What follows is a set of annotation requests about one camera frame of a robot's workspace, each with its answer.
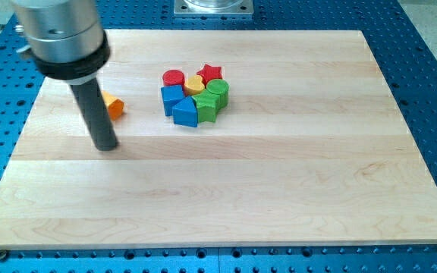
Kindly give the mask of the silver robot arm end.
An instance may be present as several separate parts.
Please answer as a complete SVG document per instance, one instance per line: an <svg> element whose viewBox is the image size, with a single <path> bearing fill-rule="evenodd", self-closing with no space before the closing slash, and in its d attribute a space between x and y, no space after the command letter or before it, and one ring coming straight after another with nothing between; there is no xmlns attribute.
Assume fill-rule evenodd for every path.
<svg viewBox="0 0 437 273"><path fill-rule="evenodd" d="M11 0L16 32L27 44L17 50L45 76L82 85L96 78L110 48L94 0Z"/></svg>

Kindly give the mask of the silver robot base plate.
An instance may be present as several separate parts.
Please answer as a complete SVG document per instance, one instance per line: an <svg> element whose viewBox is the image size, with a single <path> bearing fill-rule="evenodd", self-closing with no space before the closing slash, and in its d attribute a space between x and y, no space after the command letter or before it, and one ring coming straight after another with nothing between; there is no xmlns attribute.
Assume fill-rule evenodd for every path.
<svg viewBox="0 0 437 273"><path fill-rule="evenodd" d="M175 16L251 15L253 0L174 0Z"/></svg>

